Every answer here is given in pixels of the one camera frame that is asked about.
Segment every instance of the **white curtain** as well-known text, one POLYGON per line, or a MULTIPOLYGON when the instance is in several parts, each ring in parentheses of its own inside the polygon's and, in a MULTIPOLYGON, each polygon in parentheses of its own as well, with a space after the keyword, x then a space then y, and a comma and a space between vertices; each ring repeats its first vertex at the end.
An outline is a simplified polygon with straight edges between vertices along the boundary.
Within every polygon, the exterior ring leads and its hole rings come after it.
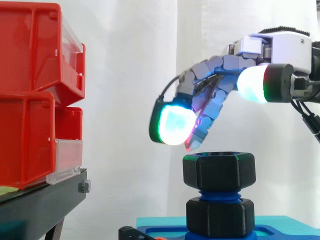
MULTIPOLYGON (((61 5, 87 51, 86 99, 76 105, 84 112, 83 167, 92 189, 66 217, 62 240, 115 240, 137 217, 184 216, 187 200, 199 195, 183 183, 184 147, 148 135, 154 102, 176 73, 264 28, 318 37, 314 0, 49 2, 61 5)), ((233 92, 198 152, 253 153, 257 181, 241 194, 256 214, 320 227, 318 149, 289 104, 259 105, 233 92)))

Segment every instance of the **red plastic drawer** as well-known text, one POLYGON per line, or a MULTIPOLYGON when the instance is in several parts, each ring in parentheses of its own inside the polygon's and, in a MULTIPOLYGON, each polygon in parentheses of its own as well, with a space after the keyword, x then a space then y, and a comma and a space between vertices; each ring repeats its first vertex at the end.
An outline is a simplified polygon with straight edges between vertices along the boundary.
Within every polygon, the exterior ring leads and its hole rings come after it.
POLYGON ((57 105, 85 97, 85 46, 55 3, 0 1, 0 91, 47 91, 57 105))
POLYGON ((0 116, 0 187, 24 189, 46 176, 54 184, 78 174, 80 108, 56 108, 49 92, 0 92, 0 116))

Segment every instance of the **black plastic nut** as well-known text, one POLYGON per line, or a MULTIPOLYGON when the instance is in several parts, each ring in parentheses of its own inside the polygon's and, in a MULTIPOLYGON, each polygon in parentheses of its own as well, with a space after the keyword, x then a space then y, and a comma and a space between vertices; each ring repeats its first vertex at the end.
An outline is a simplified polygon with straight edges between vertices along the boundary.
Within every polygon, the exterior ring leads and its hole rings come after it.
POLYGON ((203 152, 183 158, 183 180, 205 192, 237 192, 256 182, 255 157, 245 152, 203 152))
POLYGON ((186 204, 186 227, 208 238, 244 238, 255 228, 254 203, 218 203, 190 199, 186 204))

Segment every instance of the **robotic hand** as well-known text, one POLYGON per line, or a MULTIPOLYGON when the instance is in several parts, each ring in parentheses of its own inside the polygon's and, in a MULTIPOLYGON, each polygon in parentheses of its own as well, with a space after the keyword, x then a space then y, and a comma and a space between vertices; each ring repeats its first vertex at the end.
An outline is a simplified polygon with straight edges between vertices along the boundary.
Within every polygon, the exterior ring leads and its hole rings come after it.
POLYGON ((320 43, 291 27, 245 36, 229 44, 226 55, 213 56, 176 76, 156 100, 151 140, 184 143, 188 151, 198 148, 232 90, 259 103, 291 103, 320 140, 320 117, 303 103, 320 103, 320 43), (176 80, 175 98, 164 102, 165 92, 176 80))

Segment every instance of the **black clamp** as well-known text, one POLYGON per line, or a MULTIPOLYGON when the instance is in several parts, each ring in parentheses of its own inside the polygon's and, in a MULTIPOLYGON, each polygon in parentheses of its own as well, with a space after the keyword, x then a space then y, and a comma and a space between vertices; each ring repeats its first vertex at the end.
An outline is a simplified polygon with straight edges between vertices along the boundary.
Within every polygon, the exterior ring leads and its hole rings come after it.
POLYGON ((119 240, 141 240, 139 237, 144 237, 145 240, 156 240, 132 226, 123 226, 119 229, 119 240))

